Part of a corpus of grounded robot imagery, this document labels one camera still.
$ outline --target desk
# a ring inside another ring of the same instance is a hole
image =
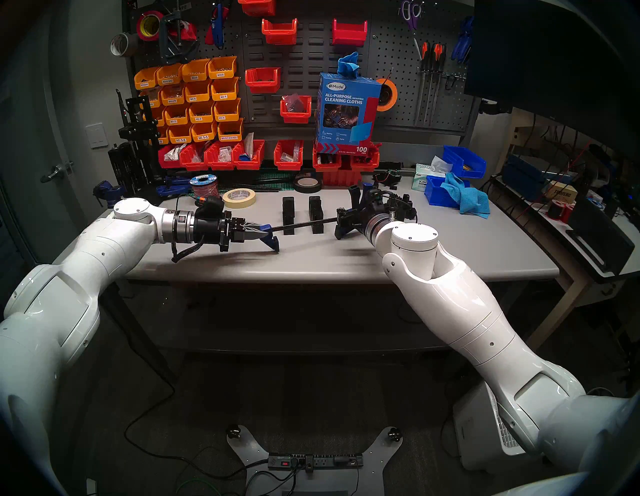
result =
[[[527,340],[531,348],[537,349],[576,306],[613,298],[624,279],[640,275],[640,232],[624,215],[615,217],[614,222],[629,236],[636,248],[616,276],[611,272],[602,272],[591,257],[567,236],[567,224],[547,217],[548,207],[542,207],[539,212],[541,204],[529,208],[531,202],[524,200],[499,178],[492,178],[491,185],[489,197],[492,201],[508,211],[514,222],[535,239],[562,270],[557,281],[565,294]]]
[[[557,266],[500,209],[492,205],[483,219],[460,215],[456,209],[432,207],[421,191],[411,189],[412,178],[403,177],[396,193],[409,193],[421,223],[438,230],[440,242],[455,257],[464,260],[484,281],[516,281],[555,278]],[[348,208],[346,189],[323,189],[325,217],[335,216],[339,207]],[[282,225],[282,197],[293,196],[295,222],[309,220],[309,196],[296,191],[258,193],[257,201],[234,216],[259,224]],[[175,200],[162,203],[175,208]],[[190,197],[179,200],[179,209],[195,210]],[[381,268],[380,257],[365,237],[352,232],[340,241],[333,234],[335,224],[324,226],[324,234],[310,227],[296,229],[293,236],[277,234],[280,253],[260,241],[232,243],[228,253],[204,245],[178,264],[171,262],[171,246],[155,244],[127,278],[171,282],[276,283],[276,284],[392,284]],[[178,251],[187,248],[178,245]]]

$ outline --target red storage bin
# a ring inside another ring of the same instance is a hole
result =
[[[163,169],[179,169],[182,167],[179,160],[164,160],[164,155],[172,148],[179,147],[180,145],[167,145],[158,150],[158,162]]]
[[[333,158],[335,160],[333,164],[319,164],[316,148],[317,148],[317,144],[314,141],[314,148],[313,148],[313,155],[312,155],[314,169],[316,169],[318,172],[336,172],[340,168],[340,165],[342,164],[342,162],[340,161],[340,155],[333,154]]]
[[[282,154],[286,153],[293,156],[293,147],[295,143],[300,143],[300,155],[297,162],[283,162]],[[302,167],[302,152],[305,142],[302,140],[280,140],[273,151],[273,162],[279,170],[300,170]]]
[[[367,21],[364,24],[344,24],[333,20],[333,44],[362,47],[367,39]]]
[[[351,160],[351,170],[358,172],[372,172],[378,165],[380,165],[380,150],[378,146],[372,145],[369,149],[369,153],[366,157],[349,156]]]
[[[253,141],[253,157],[251,161],[240,160],[240,155],[244,153],[244,142],[240,141],[231,152],[231,161],[238,170],[258,170],[264,159],[264,140]]]
[[[203,157],[204,144],[196,145],[192,143],[184,147],[184,150],[180,152],[180,165],[189,172],[198,172],[201,170],[207,170],[209,166],[204,163]],[[202,162],[194,162],[193,158],[196,153],[202,158]]]
[[[280,67],[257,67],[244,72],[244,82],[256,93],[275,93],[280,89]]]
[[[272,23],[266,19],[262,20],[262,34],[269,45],[295,45],[298,34],[298,20],[294,19],[291,24]]]
[[[324,186],[353,186],[362,179],[360,172],[353,170],[339,170],[337,172],[323,172],[322,182]]]
[[[218,155],[220,154],[220,148],[229,146],[227,143],[221,143],[216,141],[204,152],[204,163],[209,166],[211,170],[233,170],[233,162],[218,162]],[[233,160],[233,150],[231,150],[231,160]]]
[[[287,124],[307,124],[311,117],[311,97],[300,95],[300,100],[305,104],[304,112],[287,112],[284,100],[280,99],[280,115]]]
[[[276,15],[276,0],[238,0],[247,15]]]

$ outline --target screwdriver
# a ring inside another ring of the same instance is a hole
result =
[[[444,63],[447,60],[447,46],[440,46],[440,54],[436,57],[434,62],[434,69],[438,73],[438,84],[436,85],[436,94],[433,97],[433,105],[431,105],[431,114],[429,115],[429,127],[431,127],[431,120],[433,119],[433,111],[436,108],[438,102],[438,90],[440,89],[440,81],[442,80],[442,73],[444,72]]]
[[[431,73],[429,78],[429,91],[427,92],[427,108],[424,110],[424,118],[422,119],[422,125],[427,123],[427,110],[429,109],[429,96],[431,96],[431,85],[433,84],[433,72],[436,70],[440,60],[442,59],[442,45],[436,43],[433,45],[433,49],[429,54],[428,71]],[[433,112],[433,103],[431,104],[431,112]]]
[[[429,62],[429,44],[424,42],[422,44],[422,61],[420,62],[420,93],[418,93],[418,105],[415,108],[415,117],[413,118],[413,125],[418,125],[418,119],[420,117],[420,107],[422,106],[422,94],[424,93],[424,78],[426,77],[427,64]]]

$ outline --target blue microfiber cloth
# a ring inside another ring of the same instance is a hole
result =
[[[338,59],[338,74],[349,79],[358,77],[358,69],[360,66],[356,63],[357,61],[358,52]]]
[[[451,172],[447,172],[440,186],[446,189],[453,201],[460,205],[461,214],[475,214],[485,219],[489,217],[489,197],[484,191],[465,188],[462,180]]]

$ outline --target black tape roll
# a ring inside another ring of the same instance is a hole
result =
[[[299,193],[310,195],[322,189],[322,183],[315,177],[296,177],[293,181],[293,189]]]

